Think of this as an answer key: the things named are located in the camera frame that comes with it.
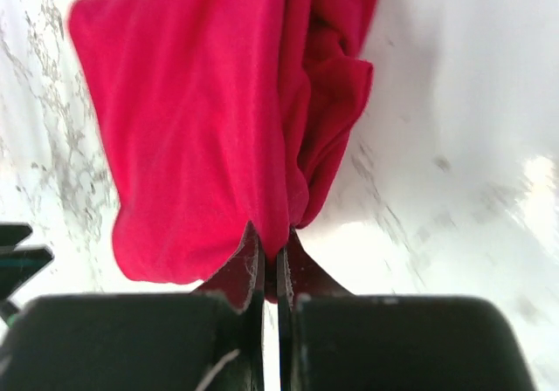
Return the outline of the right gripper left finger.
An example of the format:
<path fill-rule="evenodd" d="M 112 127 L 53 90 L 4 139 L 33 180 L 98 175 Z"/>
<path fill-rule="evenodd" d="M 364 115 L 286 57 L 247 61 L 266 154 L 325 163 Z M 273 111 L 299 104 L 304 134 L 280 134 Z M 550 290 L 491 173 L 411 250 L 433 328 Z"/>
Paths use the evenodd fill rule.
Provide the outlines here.
<path fill-rule="evenodd" d="M 264 257 L 252 225 L 188 293 L 36 298 L 1 345 L 4 390 L 260 390 Z"/>

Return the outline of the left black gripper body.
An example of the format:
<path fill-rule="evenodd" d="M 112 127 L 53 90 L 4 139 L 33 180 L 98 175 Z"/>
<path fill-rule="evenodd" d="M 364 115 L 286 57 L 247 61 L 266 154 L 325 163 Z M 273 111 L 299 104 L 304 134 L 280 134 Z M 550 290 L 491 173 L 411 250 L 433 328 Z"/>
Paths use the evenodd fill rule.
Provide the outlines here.
<path fill-rule="evenodd" d="M 44 245 L 20 245 L 31 234 L 28 223 L 1 223 L 1 320 L 7 326 L 19 313 L 11 296 L 54 259 Z"/>

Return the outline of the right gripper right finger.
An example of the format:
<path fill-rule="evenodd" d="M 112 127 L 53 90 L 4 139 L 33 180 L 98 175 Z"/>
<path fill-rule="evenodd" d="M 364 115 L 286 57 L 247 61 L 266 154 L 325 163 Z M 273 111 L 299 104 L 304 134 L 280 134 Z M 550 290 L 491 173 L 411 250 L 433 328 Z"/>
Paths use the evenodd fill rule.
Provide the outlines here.
<path fill-rule="evenodd" d="M 276 260 L 285 390 L 531 390 L 513 330 L 489 301 L 358 296 L 303 249 Z"/>

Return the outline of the red t shirt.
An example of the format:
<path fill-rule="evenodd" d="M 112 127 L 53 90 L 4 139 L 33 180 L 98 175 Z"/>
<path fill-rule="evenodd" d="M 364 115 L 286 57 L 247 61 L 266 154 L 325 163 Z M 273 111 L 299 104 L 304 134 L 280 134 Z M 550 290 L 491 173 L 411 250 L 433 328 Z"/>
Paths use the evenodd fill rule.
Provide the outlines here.
<path fill-rule="evenodd" d="M 273 261 L 367 104 L 377 0 L 76 0 L 68 30 L 120 200 L 126 278 L 190 284 L 247 225 Z"/>

